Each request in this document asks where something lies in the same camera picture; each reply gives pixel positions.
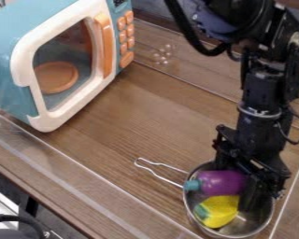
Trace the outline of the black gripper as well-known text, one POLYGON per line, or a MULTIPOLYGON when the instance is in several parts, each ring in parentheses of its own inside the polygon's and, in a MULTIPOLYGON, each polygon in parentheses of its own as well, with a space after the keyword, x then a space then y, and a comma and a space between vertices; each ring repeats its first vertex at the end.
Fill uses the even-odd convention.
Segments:
POLYGON ((239 112, 237 128, 217 126, 215 168, 243 173, 245 189, 238 210, 253 211, 265 199, 277 199, 290 178, 281 152, 290 142, 293 113, 287 107, 275 116, 258 117, 239 112))

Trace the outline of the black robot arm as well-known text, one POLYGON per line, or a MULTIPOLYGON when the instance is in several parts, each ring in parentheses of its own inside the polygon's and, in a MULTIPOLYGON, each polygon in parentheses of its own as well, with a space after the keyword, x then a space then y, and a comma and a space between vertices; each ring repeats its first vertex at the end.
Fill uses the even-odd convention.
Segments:
POLYGON ((290 178, 281 152, 299 118, 290 103, 299 98, 299 21, 275 0, 202 0, 202 28, 222 44, 215 51, 243 46, 242 100, 234 128, 218 126, 215 163, 249 175, 239 209, 250 210, 261 196, 277 198, 290 178))

